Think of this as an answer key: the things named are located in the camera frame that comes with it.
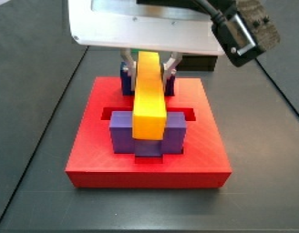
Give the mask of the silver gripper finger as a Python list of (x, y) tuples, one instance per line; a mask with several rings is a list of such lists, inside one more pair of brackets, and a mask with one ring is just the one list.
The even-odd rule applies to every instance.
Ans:
[(183, 60), (183, 54), (180, 52), (172, 52), (168, 61), (163, 64), (163, 85), (167, 84), (167, 80), (171, 77), (172, 71)]
[(131, 49), (129, 48), (121, 48), (120, 49), (120, 56), (123, 58), (123, 61), (127, 66), (127, 72), (129, 77), (129, 90), (135, 90), (135, 80), (136, 80), (136, 61), (132, 58), (131, 55)]

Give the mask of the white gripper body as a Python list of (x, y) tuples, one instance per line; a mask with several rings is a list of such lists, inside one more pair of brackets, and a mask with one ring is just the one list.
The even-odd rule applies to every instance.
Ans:
[(137, 48), (220, 56), (210, 17), (136, 0), (68, 0), (75, 41), (85, 46)]

